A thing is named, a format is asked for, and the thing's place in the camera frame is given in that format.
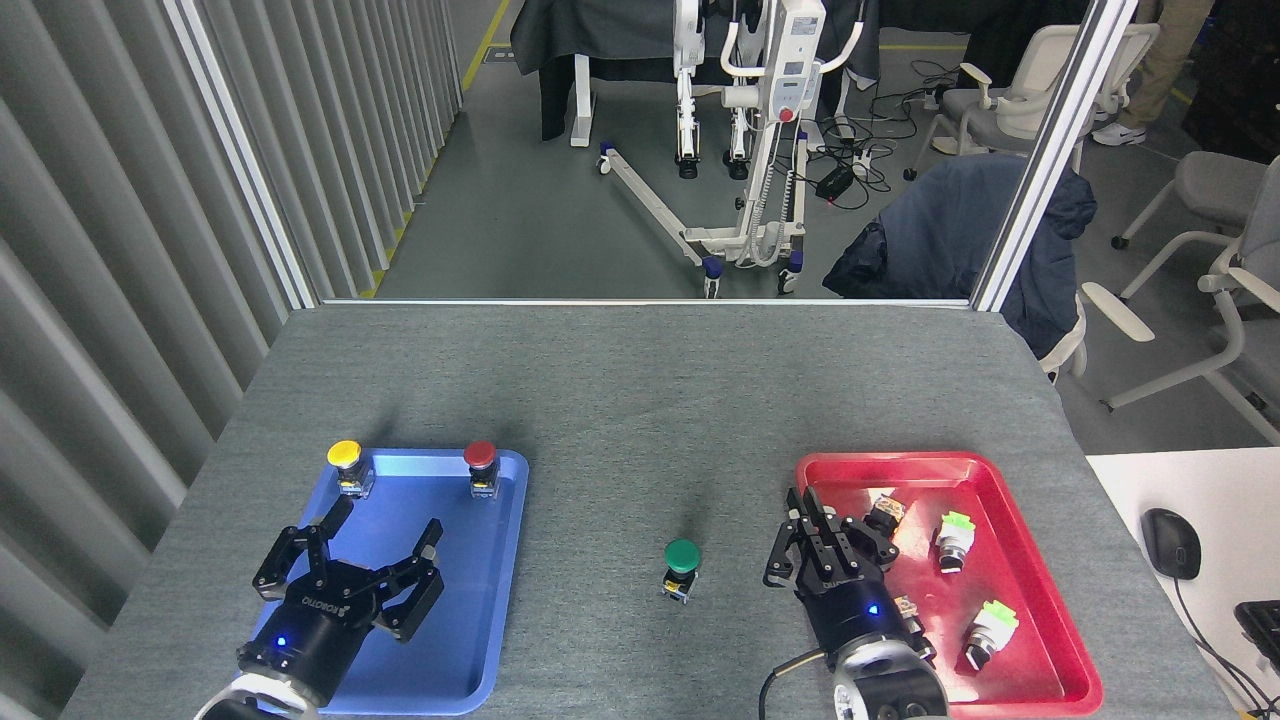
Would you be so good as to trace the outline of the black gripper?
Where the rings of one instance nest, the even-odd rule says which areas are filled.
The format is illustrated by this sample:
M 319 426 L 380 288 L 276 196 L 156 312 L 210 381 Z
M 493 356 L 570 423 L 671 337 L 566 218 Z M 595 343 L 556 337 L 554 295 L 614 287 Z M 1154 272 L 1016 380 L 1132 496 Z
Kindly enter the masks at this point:
M 806 496 L 790 487 L 785 502 L 787 516 L 765 560 L 764 585 L 797 588 L 826 666 L 835 667 L 841 648 L 867 635 L 886 635 L 919 651 L 918 634 L 908 629 L 881 571 L 899 556 L 892 537 L 900 502 L 881 495 L 861 520 L 824 506 L 814 486 L 806 487 Z M 815 565 L 808 564 L 812 556 Z M 874 565 L 861 575 L 867 562 Z
M 238 665 L 278 680 L 293 680 L 316 706 L 326 706 L 346 678 L 375 625 L 398 642 L 410 642 L 444 589 L 436 566 L 443 525 L 433 518 L 410 555 L 372 570 L 348 562 L 329 562 L 329 541 L 355 509 L 352 496 L 340 495 L 328 514 L 302 528 L 285 527 L 268 551 L 252 587 L 264 600 L 283 600 L 257 635 L 238 651 Z M 308 571 L 287 587 L 298 557 L 306 553 Z

